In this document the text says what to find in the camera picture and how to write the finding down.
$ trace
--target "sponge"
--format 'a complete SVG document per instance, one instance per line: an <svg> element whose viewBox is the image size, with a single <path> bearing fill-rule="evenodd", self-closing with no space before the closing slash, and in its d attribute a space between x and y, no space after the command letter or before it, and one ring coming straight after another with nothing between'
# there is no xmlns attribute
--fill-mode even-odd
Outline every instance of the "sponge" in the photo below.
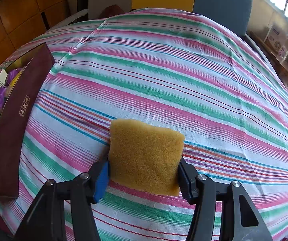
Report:
<svg viewBox="0 0 288 241"><path fill-rule="evenodd" d="M185 136L132 119L111 122L110 178L126 187L179 195L177 169Z"/></svg>

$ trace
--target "silver bolt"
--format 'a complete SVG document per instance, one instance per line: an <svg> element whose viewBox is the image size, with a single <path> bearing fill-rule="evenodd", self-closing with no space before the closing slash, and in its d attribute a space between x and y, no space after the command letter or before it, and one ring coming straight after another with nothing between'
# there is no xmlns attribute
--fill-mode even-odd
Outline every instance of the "silver bolt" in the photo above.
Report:
<svg viewBox="0 0 288 241"><path fill-rule="evenodd" d="M206 180L206 179L207 179L207 176L204 175L204 174L198 174L197 178L198 178L199 180Z"/></svg>
<svg viewBox="0 0 288 241"><path fill-rule="evenodd" d="M54 184L54 182L55 182L55 181L54 181L53 179L49 179L49 180L46 181L46 185L47 185L47 186L51 186L51 185Z"/></svg>
<svg viewBox="0 0 288 241"><path fill-rule="evenodd" d="M241 183L238 182L237 180L234 180L232 181L232 185L238 188L241 185Z"/></svg>
<svg viewBox="0 0 288 241"><path fill-rule="evenodd" d="M88 179L89 178L89 174L88 173L82 173L82 174L80 174L80 178L81 179Z"/></svg>

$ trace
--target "table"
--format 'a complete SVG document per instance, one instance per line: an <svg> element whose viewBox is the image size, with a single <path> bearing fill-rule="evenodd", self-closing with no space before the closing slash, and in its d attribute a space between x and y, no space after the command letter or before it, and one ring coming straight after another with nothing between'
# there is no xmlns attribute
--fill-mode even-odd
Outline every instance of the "table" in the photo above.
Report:
<svg viewBox="0 0 288 241"><path fill-rule="evenodd" d="M250 32L250 37L257 42L270 56L270 58L275 63L277 74L283 73L288 79L288 63L278 56L278 53L272 50L262 39L255 33Z"/></svg>
<svg viewBox="0 0 288 241"><path fill-rule="evenodd" d="M288 236L288 92L239 37L206 17L140 9L45 33L55 58L31 112L19 198L0 199L15 232L43 183L73 179L109 148L109 125L132 118L185 135L183 157L217 182L239 180L274 240ZM194 211L181 196L110 182L93 206L102 240L185 240ZM221 205L213 240L218 240ZM65 203L68 240L73 240Z"/></svg>

